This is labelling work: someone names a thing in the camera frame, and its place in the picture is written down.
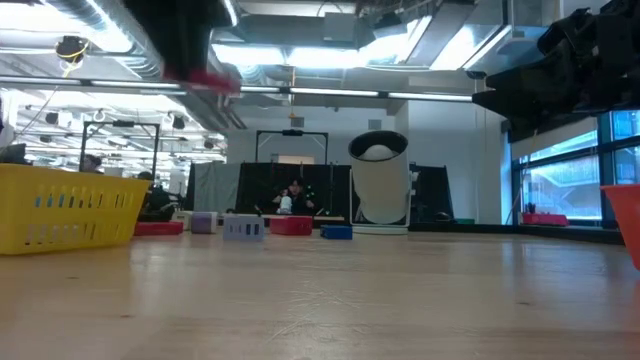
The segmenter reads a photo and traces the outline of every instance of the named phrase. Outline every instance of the table surface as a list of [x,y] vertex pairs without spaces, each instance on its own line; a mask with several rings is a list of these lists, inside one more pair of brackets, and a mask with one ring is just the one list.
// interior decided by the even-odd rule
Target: table surface
[[2,360],[640,359],[624,247],[149,237],[0,257]]

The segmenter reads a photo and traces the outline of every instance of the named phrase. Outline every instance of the green object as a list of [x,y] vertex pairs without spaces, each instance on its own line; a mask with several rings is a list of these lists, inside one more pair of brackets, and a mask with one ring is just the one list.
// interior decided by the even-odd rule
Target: green object
[[475,219],[456,219],[456,222],[458,224],[464,224],[464,225],[475,225],[476,220]]

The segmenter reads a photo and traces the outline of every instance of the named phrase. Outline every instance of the red tray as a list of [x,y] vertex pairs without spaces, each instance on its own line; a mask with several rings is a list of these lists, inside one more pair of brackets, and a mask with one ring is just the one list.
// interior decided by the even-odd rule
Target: red tray
[[569,220],[566,216],[554,214],[522,214],[522,223],[526,225],[569,226]]
[[137,223],[134,236],[180,235],[184,231],[181,222]]
[[313,218],[311,216],[287,216],[270,219],[269,229],[278,235],[311,235]]

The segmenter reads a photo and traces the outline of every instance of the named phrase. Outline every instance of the window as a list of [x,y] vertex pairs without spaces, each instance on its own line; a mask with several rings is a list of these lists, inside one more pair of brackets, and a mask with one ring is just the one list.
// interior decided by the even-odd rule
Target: window
[[621,149],[615,152],[616,184],[640,183],[640,146]]
[[640,135],[640,111],[614,111],[611,115],[613,140]]
[[[536,161],[544,158],[548,158],[555,155],[566,154],[571,151],[580,150],[592,146],[598,145],[598,132],[596,130],[590,131],[586,134],[576,136],[569,140],[563,141],[559,144],[550,146],[546,149],[534,152],[531,154],[531,161]],[[521,163],[527,162],[527,157],[520,159]]]
[[537,213],[575,220],[602,218],[597,156],[530,168],[522,179],[523,207],[533,203]]

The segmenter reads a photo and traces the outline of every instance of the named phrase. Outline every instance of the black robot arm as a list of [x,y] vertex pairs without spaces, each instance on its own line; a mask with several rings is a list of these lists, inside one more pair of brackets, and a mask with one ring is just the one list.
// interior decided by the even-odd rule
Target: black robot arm
[[473,102],[512,128],[555,127],[640,107],[640,0],[612,0],[592,15],[578,9],[538,39],[540,61],[486,78]]

